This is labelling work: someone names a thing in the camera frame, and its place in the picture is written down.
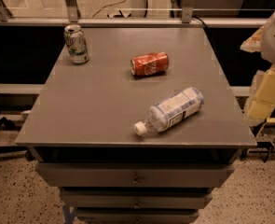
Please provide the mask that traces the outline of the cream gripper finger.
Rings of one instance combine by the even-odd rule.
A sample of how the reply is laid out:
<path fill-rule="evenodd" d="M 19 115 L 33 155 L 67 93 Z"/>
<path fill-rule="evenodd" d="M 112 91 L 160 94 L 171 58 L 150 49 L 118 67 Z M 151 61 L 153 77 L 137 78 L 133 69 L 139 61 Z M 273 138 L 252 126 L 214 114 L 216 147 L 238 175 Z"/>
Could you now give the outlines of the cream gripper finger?
<path fill-rule="evenodd" d="M 257 126 L 275 109 L 275 64 L 266 72 L 258 70 L 250 87 L 250 95 L 244 107 L 244 121 Z"/>
<path fill-rule="evenodd" d="M 261 51 L 261 39 L 264 32 L 264 26 L 261 26 L 255 31 L 249 38 L 241 44 L 241 50 L 246 52 L 260 52 Z"/>

